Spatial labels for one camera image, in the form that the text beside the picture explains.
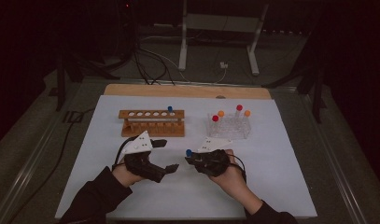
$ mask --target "white board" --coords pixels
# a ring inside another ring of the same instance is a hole
[[[107,217],[139,220],[245,217],[239,203],[184,159],[187,149],[195,151],[204,141],[207,113],[219,110],[234,113],[239,104],[251,111],[251,132],[247,139],[233,140],[226,148],[232,148],[245,163],[249,187],[276,211],[287,211],[295,217],[315,217],[316,209],[274,100],[104,95],[99,99],[55,216],[62,217],[78,190],[113,164],[126,140],[120,136],[123,123],[118,118],[120,110],[165,109],[170,105],[174,110],[185,110],[186,136],[164,138],[167,145],[154,148],[149,159],[163,168],[178,163],[177,171],[166,175],[159,184],[150,180],[134,184],[131,187],[134,193]]]

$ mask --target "desk leg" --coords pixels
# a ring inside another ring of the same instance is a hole
[[[183,1],[183,26],[181,36],[180,59],[178,60],[178,70],[185,71],[187,63],[187,0]]]
[[[251,67],[251,74],[253,76],[258,76],[260,74],[259,66],[257,65],[256,55],[254,50],[256,49],[257,42],[259,41],[262,25],[265,20],[266,12],[268,11],[268,4],[265,4],[262,9],[262,14],[260,16],[259,22],[257,24],[256,32],[254,33],[253,43],[250,46],[247,46],[248,61]]]

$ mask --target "white plastic part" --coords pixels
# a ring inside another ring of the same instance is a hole
[[[136,139],[133,140],[125,149],[123,149],[123,154],[133,154],[138,152],[151,151],[152,144],[149,139],[147,131],[141,133]]]
[[[231,139],[206,137],[198,152],[212,152],[232,143]]]

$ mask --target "power cord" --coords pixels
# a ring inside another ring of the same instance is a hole
[[[18,209],[18,211],[11,217],[11,219],[9,220],[9,224],[12,223],[15,218],[18,216],[18,214],[21,212],[21,210],[35,197],[35,195],[47,184],[47,182],[49,181],[49,179],[52,177],[52,175],[55,173],[56,169],[58,168],[61,160],[62,160],[62,157],[63,157],[63,154],[64,154],[64,150],[65,150],[65,145],[67,143],[67,139],[68,139],[68,136],[70,134],[70,131],[71,129],[73,128],[73,125],[79,121],[79,120],[82,120],[82,118],[84,117],[85,114],[93,111],[94,108],[92,109],[88,109],[84,112],[77,112],[79,113],[79,115],[73,119],[70,123],[70,126],[69,128],[67,129],[67,132],[66,132],[66,135],[64,137],[64,140],[63,140],[63,144],[62,144],[62,148],[61,148],[61,153],[59,155],[59,158],[58,160],[56,161],[55,165],[53,166],[52,170],[50,171],[50,173],[48,174],[47,178],[41,183],[41,185],[30,195],[30,197],[23,203],[23,205]]]

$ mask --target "person's hand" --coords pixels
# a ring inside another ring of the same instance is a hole
[[[113,176],[122,184],[123,187],[128,188],[136,182],[143,180],[144,177],[140,175],[134,175],[126,169],[124,164],[118,165],[112,172]]]
[[[229,155],[230,162],[237,164],[233,156],[233,150],[226,149],[225,152]],[[228,195],[241,203],[251,215],[256,213],[262,206],[262,200],[248,188],[242,177],[242,171],[239,168],[229,166],[224,174],[217,177],[209,176],[209,178],[218,184]]]

